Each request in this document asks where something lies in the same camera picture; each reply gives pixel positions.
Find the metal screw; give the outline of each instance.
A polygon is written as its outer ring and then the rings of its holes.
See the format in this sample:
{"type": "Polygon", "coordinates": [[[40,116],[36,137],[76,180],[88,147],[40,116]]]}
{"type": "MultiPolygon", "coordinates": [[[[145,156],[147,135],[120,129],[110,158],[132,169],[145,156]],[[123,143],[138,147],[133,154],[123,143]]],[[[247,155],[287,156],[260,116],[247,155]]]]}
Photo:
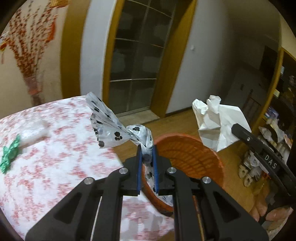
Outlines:
{"type": "Polygon", "coordinates": [[[87,177],[86,179],[84,179],[84,183],[86,185],[92,184],[94,182],[94,179],[92,177],[87,177]]]}
{"type": "Polygon", "coordinates": [[[125,167],[119,169],[120,174],[127,174],[127,172],[128,172],[128,169],[125,167]]]}
{"type": "Polygon", "coordinates": [[[203,183],[210,183],[211,181],[212,181],[212,179],[210,177],[203,177],[202,178],[203,183]]]}
{"type": "Polygon", "coordinates": [[[176,171],[177,171],[177,169],[174,168],[174,167],[169,167],[168,168],[168,173],[170,173],[170,174],[174,174],[176,171]]]}

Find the table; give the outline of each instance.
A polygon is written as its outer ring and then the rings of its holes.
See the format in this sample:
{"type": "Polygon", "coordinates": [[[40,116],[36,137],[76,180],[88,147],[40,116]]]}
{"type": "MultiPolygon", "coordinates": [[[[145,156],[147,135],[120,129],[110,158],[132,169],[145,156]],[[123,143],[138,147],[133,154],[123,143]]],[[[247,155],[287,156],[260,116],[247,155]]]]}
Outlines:
{"type": "MultiPolygon", "coordinates": [[[[11,170],[0,173],[0,208],[24,239],[28,230],[85,177],[100,179],[122,166],[112,149],[99,149],[84,96],[33,107],[0,120],[0,155],[21,126],[38,112],[49,135],[22,150],[11,170]]],[[[121,240],[157,240],[173,230],[141,193],[123,198],[121,240]]]]}

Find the green plastic wrapper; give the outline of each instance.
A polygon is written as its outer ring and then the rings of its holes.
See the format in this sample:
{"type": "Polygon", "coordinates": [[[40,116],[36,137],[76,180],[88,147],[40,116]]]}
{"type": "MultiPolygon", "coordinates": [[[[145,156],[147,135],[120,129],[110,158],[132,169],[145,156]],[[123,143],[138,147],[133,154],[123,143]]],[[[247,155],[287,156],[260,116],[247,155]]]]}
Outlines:
{"type": "Polygon", "coordinates": [[[10,147],[3,147],[3,156],[0,163],[0,170],[5,174],[9,169],[11,162],[17,157],[20,146],[20,135],[18,134],[15,140],[11,143],[10,147]]]}

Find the glass pane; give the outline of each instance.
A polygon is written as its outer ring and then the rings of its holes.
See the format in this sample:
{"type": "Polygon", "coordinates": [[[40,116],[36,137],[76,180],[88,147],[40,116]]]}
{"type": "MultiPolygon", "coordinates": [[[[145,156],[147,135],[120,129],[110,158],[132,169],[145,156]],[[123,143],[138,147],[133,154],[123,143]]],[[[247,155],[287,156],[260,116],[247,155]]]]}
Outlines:
{"type": "Polygon", "coordinates": [[[150,8],[141,41],[164,47],[170,21],[171,18],[168,16],[150,8]]]}
{"type": "Polygon", "coordinates": [[[116,40],[111,65],[111,80],[131,79],[137,42],[116,40]]]}
{"type": "Polygon", "coordinates": [[[174,8],[176,5],[176,0],[152,0],[150,7],[155,8],[169,16],[172,16],[174,8]]]}
{"type": "Polygon", "coordinates": [[[163,48],[139,44],[133,68],[133,79],[155,79],[159,70],[163,48]]]}
{"type": "Polygon", "coordinates": [[[149,0],[133,0],[133,1],[145,4],[145,5],[148,5],[148,2],[149,2],[149,0]]]}
{"type": "Polygon", "coordinates": [[[125,1],[116,37],[139,40],[146,8],[141,4],[125,1]]]}
{"type": "Polygon", "coordinates": [[[114,114],[126,112],[131,81],[110,82],[109,107],[114,114]]]}
{"type": "Polygon", "coordinates": [[[133,80],[129,110],[150,106],[154,83],[155,80],[133,80]]]}

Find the glass door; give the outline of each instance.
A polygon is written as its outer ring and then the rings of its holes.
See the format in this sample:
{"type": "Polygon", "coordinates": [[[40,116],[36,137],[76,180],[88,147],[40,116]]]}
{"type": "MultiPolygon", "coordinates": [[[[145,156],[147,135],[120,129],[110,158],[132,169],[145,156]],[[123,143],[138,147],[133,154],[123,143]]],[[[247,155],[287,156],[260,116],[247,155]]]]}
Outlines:
{"type": "Polygon", "coordinates": [[[117,116],[150,108],[176,0],[125,0],[113,51],[109,106],[117,116]]]}

